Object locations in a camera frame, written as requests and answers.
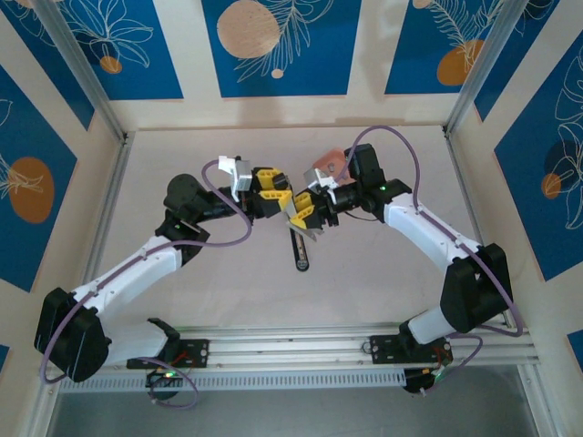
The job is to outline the white base stapler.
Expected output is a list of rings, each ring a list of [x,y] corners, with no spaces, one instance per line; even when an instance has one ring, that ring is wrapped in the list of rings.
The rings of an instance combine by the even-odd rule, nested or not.
[[[286,225],[296,233],[302,235],[303,237],[311,239],[312,241],[316,241],[317,237],[321,234],[321,232],[318,229],[316,230],[301,229],[300,227],[292,224],[292,218],[297,214],[297,210],[293,200],[291,200],[287,204],[285,210],[283,211],[283,214],[286,217]]]

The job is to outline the black stapler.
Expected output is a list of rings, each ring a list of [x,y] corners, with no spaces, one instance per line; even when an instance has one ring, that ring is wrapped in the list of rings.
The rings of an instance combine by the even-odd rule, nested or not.
[[[293,229],[290,229],[290,234],[295,268],[299,272],[306,272],[310,268],[310,261],[303,236]]]

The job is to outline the pink plastic tray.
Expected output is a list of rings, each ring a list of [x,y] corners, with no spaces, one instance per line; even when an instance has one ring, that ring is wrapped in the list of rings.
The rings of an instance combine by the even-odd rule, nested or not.
[[[320,158],[316,159],[312,166],[314,168],[319,168],[320,170],[324,171],[327,175],[333,176],[334,178],[338,178],[339,176],[341,176],[339,184],[346,185],[353,183],[353,179],[350,177],[350,173],[348,170],[342,173],[345,162],[346,160],[343,150],[340,148],[332,148],[329,151],[325,152]],[[333,174],[330,174],[327,170],[327,165],[329,163],[333,163],[335,165],[335,171]]]

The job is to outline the black electronics board with LED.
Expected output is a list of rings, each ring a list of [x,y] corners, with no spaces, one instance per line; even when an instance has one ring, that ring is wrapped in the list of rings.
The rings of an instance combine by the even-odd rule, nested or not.
[[[412,394],[422,394],[430,391],[440,381],[445,366],[439,368],[405,369],[404,389]]]
[[[146,376],[148,389],[178,388],[182,382],[182,378],[175,371],[153,370]]]

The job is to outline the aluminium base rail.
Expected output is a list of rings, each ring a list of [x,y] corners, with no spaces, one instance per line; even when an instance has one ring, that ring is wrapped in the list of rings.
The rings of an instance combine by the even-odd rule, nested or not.
[[[182,340],[210,341],[209,370],[315,371],[372,367],[369,338],[398,335],[394,323],[330,327],[287,328],[187,328],[176,329]],[[528,332],[515,338],[490,330],[449,336],[454,359],[467,365],[539,364]],[[417,369],[440,364],[378,364],[398,369]]]

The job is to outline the aluminium corner post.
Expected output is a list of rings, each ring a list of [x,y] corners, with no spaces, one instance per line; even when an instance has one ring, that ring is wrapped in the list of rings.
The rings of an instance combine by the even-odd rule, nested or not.
[[[70,30],[66,19],[52,0],[30,0],[37,17],[57,51],[66,62],[91,105],[103,119],[112,137],[121,145],[126,143],[127,133],[121,126],[107,93],[101,86],[93,68],[87,61],[79,43]]]
[[[504,0],[500,14],[492,24],[490,32],[482,46],[478,58],[472,66],[465,83],[462,85],[458,99],[444,124],[444,135],[450,139],[460,128],[467,112],[474,101],[502,49],[522,15],[528,0]]]

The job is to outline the aluminium frame leg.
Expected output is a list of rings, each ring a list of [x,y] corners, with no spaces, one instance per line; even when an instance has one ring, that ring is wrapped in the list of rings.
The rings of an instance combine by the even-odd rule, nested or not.
[[[517,371],[539,437],[565,437],[557,409],[543,383],[539,366],[519,364]]]
[[[27,401],[23,424],[18,437],[46,437],[58,398],[60,383],[36,382]]]

